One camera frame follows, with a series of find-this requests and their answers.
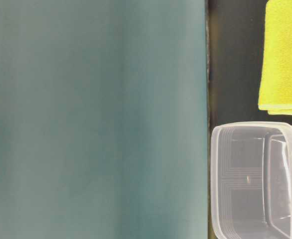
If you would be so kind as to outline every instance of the dark background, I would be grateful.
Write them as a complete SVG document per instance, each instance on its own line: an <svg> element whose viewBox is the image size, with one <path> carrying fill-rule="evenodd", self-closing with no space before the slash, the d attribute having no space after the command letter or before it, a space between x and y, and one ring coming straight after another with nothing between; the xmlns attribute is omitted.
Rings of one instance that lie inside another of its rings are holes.
<svg viewBox="0 0 292 239"><path fill-rule="evenodd" d="M210 130L239 121L283 121L258 109L267 0L209 0Z"/></svg>

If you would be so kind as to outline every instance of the yellow microfiber towel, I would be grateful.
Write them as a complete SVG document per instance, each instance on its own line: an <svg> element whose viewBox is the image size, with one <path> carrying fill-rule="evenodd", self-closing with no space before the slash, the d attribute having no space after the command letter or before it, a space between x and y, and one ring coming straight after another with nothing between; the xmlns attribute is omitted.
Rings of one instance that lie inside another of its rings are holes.
<svg viewBox="0 0 292 239"><path fill-rule="evenodd" d="M292 0L269 0L259 109L292 115Z"/></svg>

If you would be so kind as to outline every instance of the plastic container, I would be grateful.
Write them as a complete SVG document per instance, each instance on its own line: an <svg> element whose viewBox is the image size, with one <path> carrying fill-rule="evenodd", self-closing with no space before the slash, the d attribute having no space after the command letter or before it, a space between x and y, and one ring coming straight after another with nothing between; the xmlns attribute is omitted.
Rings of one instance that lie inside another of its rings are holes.
<svg viewBox="0 0 292 239"><path fill-rule="evenodd" d="M241 122L213 130L211 211L218 239L292 239L292 126Z"/></svg>

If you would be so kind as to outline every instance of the teal surface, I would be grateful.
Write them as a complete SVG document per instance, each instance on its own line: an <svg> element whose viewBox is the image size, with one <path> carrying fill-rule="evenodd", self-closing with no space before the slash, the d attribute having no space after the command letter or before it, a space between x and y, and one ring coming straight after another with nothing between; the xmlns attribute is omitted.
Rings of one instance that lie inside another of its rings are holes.
<svg viewBox="0 0 292 239"><path fill-rule="evenodd" d="M203 0L0 0L0 239L207 238Z"/></svg>

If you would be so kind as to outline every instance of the container rim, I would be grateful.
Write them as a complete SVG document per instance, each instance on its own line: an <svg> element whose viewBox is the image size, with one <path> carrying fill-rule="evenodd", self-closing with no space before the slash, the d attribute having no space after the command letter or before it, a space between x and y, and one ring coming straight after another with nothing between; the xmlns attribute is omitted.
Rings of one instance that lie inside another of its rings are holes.
<svg viewBox="0 0 292 239"><path fill-rule="evenodd" d="M217 126L213 129L211 135L211 156L210 156L210 180L211 180L211 219L214 232L219 239L229 239L227 238L220 227L219 212L218 212L218 139L220 131L227 127L268 127L275 128L282 132L283 136L287 142L288 149L288 160L290 165L290 175L291 175L291 191L292 191L292 126L284 122L267 122L267 121L251 121L251 122L237 122L228 123ZM292 239L292 198L291 198L291 229L290 229L290 239Z"/></svg>

